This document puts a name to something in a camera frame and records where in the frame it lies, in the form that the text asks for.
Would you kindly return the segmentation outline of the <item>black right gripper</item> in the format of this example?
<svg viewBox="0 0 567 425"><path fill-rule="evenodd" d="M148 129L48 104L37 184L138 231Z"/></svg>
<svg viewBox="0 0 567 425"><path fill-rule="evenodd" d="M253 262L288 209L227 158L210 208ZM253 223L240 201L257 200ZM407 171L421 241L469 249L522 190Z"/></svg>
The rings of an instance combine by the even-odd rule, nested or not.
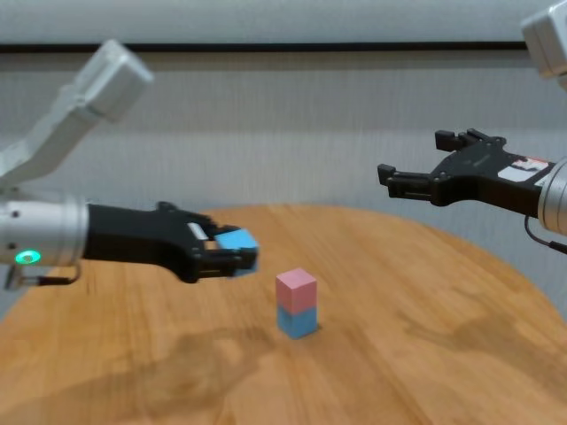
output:
<svg viewBox="0 0 567 425"><path fill-rule="evenodd" d="M436 149L449 152L430 173L401 172L379 164L379 184L390 198L447 206L471 200L535 218L542 190L553 162L504 150L506 140L475 128L456 134L435 132Z"/></svg>

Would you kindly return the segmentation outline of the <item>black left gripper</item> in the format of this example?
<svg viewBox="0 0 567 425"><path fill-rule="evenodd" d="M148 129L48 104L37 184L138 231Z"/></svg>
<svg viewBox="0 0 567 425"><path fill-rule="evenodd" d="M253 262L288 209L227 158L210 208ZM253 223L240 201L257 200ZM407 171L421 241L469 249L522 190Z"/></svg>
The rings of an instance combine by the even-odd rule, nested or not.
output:
<svg viewBox="0 0 567 425"><path fill-rule="evenodd" d="M157 203L151 211L90 204L88 213L85 259L163 267L186 283L256 270L257 248L206 250L204 241L239 230L210 216L168 202Z"/></svg>

